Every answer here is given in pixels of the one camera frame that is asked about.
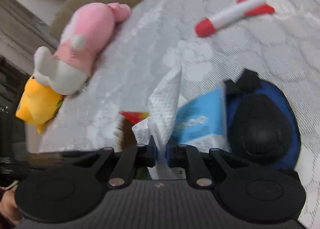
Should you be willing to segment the person's hand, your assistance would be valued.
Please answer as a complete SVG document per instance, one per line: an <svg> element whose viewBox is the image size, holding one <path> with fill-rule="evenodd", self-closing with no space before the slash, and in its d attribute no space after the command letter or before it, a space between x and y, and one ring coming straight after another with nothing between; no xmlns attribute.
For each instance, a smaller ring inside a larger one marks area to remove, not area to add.
<svg viewBox="0 0 320 229"><path fill-rule="evenodd" d="M1 199L1 215L12 225L18 225L22 219L22 215L15 201L15 191L17 186L4 192Z"/></svg>

